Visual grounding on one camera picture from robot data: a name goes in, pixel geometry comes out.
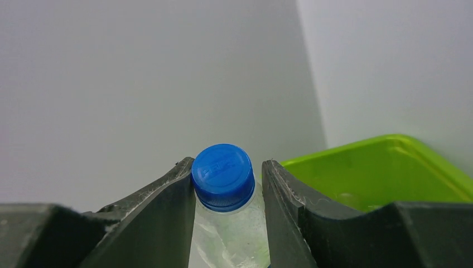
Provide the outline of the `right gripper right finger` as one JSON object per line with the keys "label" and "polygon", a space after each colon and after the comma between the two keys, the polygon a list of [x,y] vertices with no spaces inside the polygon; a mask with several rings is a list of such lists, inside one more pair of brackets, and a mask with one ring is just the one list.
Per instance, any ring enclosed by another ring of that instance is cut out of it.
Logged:
{"label": "right gripper right finger", "polygon": [[471,267],[472,204],[392,202],[371,212],[262,164],[272,267]]}

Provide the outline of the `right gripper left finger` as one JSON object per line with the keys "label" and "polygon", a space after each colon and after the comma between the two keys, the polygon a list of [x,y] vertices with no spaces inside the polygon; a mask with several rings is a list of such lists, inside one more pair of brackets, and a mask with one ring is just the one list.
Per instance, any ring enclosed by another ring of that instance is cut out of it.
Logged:
{"label": "right gripper left finger", "polygon": [[193,158],[97,212],[1,204],[2,267],[187,267],[196,198]]}

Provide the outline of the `pepsi bottle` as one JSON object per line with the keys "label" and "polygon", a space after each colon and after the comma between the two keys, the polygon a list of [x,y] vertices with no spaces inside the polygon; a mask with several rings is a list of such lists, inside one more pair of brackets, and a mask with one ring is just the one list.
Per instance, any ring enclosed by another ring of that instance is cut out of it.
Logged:
{"label": "pepsi bottle", "polygon": [[265,203],[248,154],[221,143],[191,167],[196,195],[194,241],[210,267],[270,267]]}

